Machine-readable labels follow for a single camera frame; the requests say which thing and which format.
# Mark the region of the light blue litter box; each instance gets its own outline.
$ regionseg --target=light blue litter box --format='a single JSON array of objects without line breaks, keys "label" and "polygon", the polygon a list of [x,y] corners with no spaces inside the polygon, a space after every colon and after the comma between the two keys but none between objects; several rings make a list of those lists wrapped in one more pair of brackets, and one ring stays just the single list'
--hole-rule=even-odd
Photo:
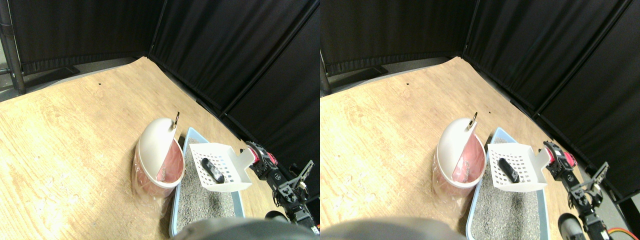
[{"label": "light blue litter box", "polygon": [[[182,154],[187,154],[187,142],[189,141],[189,138],[193,138],[196,141],[199,141],[200,143],[208,143],[209,141],[207,141],[202,135],[200,135],[200,133],[198,133],[197,131],[195,131],[194,128],[190,127],[189,131],[187,131],[187,136],[184,138],[184,145],[182,146]],[[180,186],[182,185],[182,183],[178,184],[177,187],[175,187],[175,196],[173,196],[173,208],[171,211],[171,220],[169,222],[169,235],[171,237],[174,237],[178,234],[178,230],[177,230],[177,222],[178,222],[178,203],[180,201]],[[234,212],[236,214],[237,218],[244,218],[244,209],[242,207],[242,199],[240,198],[240,192],[239,191],[235,191],[233,193],[231,193],[231,197],[233,198],[234,201]]]},{"label": "light blue litter box", "polygon": [[[498,127],[491,138],[491,143],[494,143],[495,138],[502,138],[509,143],[517,143],[515,139],[513,139],[507,132],[502,130],[502,128]],[[474,199],[471,202],[471,210],[469,210],[469,217],[467,218],[467,239],[476,240],[474,236],[471,234],[471,223],[474,220],[474,211],[476,209],[477,197],[480,193],[480,186],[482,184],[482,179],[478,182],[476,186],[476,190],[474,193]],[[550,239],[549,235],[549,216],[547,215],[547,199],[545,198],[545,190],[536,191],[538,196],[538,215],[540,216],[540,239]]]}]

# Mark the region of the cable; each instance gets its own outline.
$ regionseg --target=cable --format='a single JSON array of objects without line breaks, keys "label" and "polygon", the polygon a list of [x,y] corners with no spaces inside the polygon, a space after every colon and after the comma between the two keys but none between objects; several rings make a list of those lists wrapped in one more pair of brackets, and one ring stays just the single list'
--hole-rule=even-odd
[{"label": "cable", "polygon": [[614,228],[611,228],[611,229],[607,230],[607,232],[609,234],[612,234],[614,232],[624,232],[627,235],[629,235],[630,237],[633,237],[633,239],[638,240],[638,238],[634,234],[632,234],[631,232],[629,232],[627,229],[624,229],[624,228],[614,227]]}]

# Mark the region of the black curtain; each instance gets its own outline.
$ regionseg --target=black curtain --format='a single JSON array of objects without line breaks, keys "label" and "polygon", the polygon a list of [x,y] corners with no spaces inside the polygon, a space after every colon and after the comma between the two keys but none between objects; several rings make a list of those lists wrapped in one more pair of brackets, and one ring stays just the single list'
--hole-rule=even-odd
[{"label": "black curtain", "polygon": [[147,54],[164,1],[9,0],[25,74]]},{"label": "black curtain", "polygon": [[617,4],[482,0],[464,58],[535,111],[602,31]]},{"label": "black curtain", "polygon": [[474,1],[325,0],[321,50],[329,76],[400,61],[460,55]]},{"label": "black curtain", "polygon": [[305,182],[312,196],[320,194],[319,15],[314,12],[228,116],[242,123],[279,161],[303,168],[313,160],[315,166]]},{"label": "black curtain", "polygon": [[640,2],[542,112],[579,155],[599,167],[618,199],[640,191]]},{"label": "black curtain", "polygon": [[307,3],[169,0],[149,57],[222,111],[279,51]]}]

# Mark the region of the wooden table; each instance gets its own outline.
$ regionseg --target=wooden table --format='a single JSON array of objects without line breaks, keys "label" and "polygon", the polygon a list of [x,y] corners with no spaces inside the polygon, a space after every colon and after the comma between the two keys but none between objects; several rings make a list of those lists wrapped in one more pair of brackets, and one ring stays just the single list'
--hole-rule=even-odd
[{"label": "wooden table", "polygon": [[[146,58],[0,103],[0,239],[167,238],[169,214],[136,208],[131,165],[147,124],[178,111],[176,138],[245,146]],[[249,171],[244,211],[263,218],[279,208]]]},{"label": "wooden table", "polygon": [[[431,186],[433,154],[442,131],[478,112],[486,141],[501,127],[519,143],[542,148],[545,133],[496,92],[464,60],[389,77],[320,100],[321,224],[381,216],[434,218],[465,233],[462,217],[441,213]],[[576,176],[582,181],[576,169]],[[545,188],[552,239],[567,192],[548,171]]]}]

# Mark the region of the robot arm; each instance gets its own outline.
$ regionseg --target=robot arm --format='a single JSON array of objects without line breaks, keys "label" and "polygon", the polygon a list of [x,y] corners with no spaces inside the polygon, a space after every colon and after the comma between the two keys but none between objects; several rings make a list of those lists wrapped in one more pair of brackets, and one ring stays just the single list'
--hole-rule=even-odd
[{"label": "robot arm", "polygon": [[[602,202],[600,183],[604,179],[607,169],[609,169],[609,165],[605,163],[592,179],[581,184],[573,174],[573,166],[567,160],[567,157],[571,156],[566,156],[560,147],[554,143],[545,141],[544,144],[546,150],[551,156],[551,163],[547,166],[547,169],[551,173],[551,176],[553,176],[554,180],[561,181],[563,183],[565,190],[569,194],[569,206],[575,207],[576,210],[578,210],[579,218],[582,220],[582,224],[584,225],[584,231],[587,232],[589,238],[592,240],[611,239],[607,233],[607,227],[595,212],[595,207],[600,206],[600,203]],[[591,196],[591,203],[589,203],[589,200],[587,199],[587,194]],[[575,219],[575,217],[571,218],[567,214],[560,217],[558,227],[560,228],[563,239],[584,238],[582,232],[576,233],[576,231],[574,231],[575,224],[577,224],[579,229],[580,223]]]},{"label": "robot arm", "polygon": [[251,168],[260,180],[265,180],[273,190],[273,200],[277,206],[284,208],[286,217],[291,223],[320,234],[309,209],[307,209],[307,187],[304,180],[313,167],[309,161],[297,177],[290,177],[286,170],[278,167],[278,161],[262,146],[247,141],[246,144],[255,156]]}]

